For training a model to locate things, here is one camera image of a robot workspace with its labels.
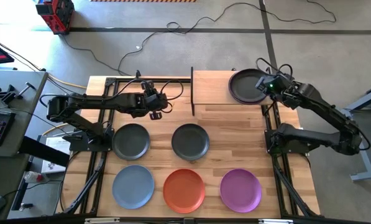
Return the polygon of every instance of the wooden table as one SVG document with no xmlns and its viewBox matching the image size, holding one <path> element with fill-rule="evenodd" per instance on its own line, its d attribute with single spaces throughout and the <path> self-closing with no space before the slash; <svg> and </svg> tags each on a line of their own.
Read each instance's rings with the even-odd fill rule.
<svg viewBox="0 0 371 224">
<path fill-rule="evenodd" d="M 191 114 L 190 84 L 184 84 L 185 90 L 181 97 L 173 100 L 173 111 L 163 114 L 158 121 L 151 121 L 148 116 L 132 119 L 128 114 L 115 112 L 114 129 L 129 123 L 144 126 L 150 134 L 151 146 L 147 153 L 135 161 L 119 159 L 115 153 L 108 153 L 104 171 L 104 180 L 99 201 L 99 217 L 203 217 L 203 218 L 279 218 L 277 191 L 273 177 L 271 157 L 265 152 L 263 131 L 266 129 L 264 117 L 259 105 L 240 105 L 230 98 L 231 102 L 222 101 L 217 104 L 205 104 L 197 100 L 209 98 L 208 86 L 200 86 L 197 79 L 204 74 L 211 77 L 206 83 L 211 86 L 223 86 L 233 72 L 218 72 L 227 78 L 217 78 L 206 72 L 194 72 L 194 102 L 195 116 Z M 87 88 L 89 95 L 103 94 L 106 77 L 90 77 Z M 159 90 L 162 84 L 156 83 Z M 131 84 L 124 92 L 142 91 L 139 83 Z M 179 84 L 169 84 L 164 91 L 169 98 L 180 92 Z M 299 127 L 298 115 L 284 106 L 279 106 L 282 122 Z M 92 122 L 97 122 L 98 110 L 82 110 L 81 115 Z M 182 124 L 194 123 L 202 126 L 210 138 L 207 154 L 194 162 L 184 161 L 173 152 L 171 147 L 172 134 Z M 85 183 L 90 153 L 82 152 L 71 162 L 63 185 L 62 200 L 69 206 L 78 195 Z M 314 184 L 305 158 L 299 155 L 289 155 L 293 185 L 303 200 L 316 213 L 319 213 Z M 120 207 L 112 196 L 112 183 L 116 174 L 125 166 L 140 164 L 152 172 L 155 179 L 155 192 L 150 201 L 143 207 L 128 210 Z M 197 172 L 203 179 L 206 197 L 202 206 L 189 214 L 179 214 L 172 211 L 163 199 L 163 183 L 170 173 L 180 168 L 188 168 Z M 249 213 L 236 213 L 227 208 L 219 196 L 219 183 L 222 176 L 229 170 L 242 168 L 257 176 L 262 185 L 262 199 L 259 206 Z M 88 210 L 92 204 L 94 188 L 91 189 Z"/>
</svg>

